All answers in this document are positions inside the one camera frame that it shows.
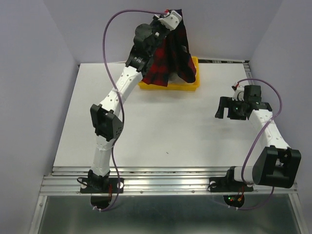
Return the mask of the red plaid pleated skirt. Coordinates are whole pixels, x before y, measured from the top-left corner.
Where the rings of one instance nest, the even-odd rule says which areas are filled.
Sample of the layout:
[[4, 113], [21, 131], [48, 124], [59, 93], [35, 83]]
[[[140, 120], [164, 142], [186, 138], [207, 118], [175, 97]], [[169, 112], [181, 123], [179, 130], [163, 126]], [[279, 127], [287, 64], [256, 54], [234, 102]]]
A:
[[190, 54], [183, 21], [170, 32], [156, 50], [153, 65], [142, 82], [147, 85], [166, 87], [173, 74], [178, 75], [186, 83], [193, 83], [196, 80], [196, 68]]

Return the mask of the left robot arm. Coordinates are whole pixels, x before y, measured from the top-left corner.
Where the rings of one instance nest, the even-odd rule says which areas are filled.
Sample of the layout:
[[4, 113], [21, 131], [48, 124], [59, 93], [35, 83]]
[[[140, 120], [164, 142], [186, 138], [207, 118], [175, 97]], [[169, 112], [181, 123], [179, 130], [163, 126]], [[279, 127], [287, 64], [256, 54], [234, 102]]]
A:
[[87, 185], [97, 192], [104, 192], [109, 185], [112, 149], [124, 127], [124, 121], [118, 117], [124, 114], [123, 103], [150, 70], [155, 51], [181, 20], [181, 15], [172, 11], [164, 16], [154, 16], [150, 24], [139, 25], [135, 29], [134, 45], [117, 83], [113, 84], [104, 100], [90, 108], [97, 139]]

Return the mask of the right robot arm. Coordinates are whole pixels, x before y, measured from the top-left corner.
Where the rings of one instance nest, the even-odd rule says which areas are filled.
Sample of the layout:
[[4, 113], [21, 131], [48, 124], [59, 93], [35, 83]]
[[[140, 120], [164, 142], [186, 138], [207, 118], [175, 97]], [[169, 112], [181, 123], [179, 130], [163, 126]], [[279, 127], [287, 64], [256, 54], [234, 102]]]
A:
[[224, 184], [229, 190], [241, 185], [262, 185], [291, 188], [301, 161], [301, 153], [292, 149], [282, 137], [274, 121], [272, 108], [263, 102], [259, 85], [235, 85], [232, 97], [220, 97], [216, 118], [248, 120], [257, 131], [252, 144], [260, 143], [263, 150], [253, 166], [233, 166], [227, 171]]

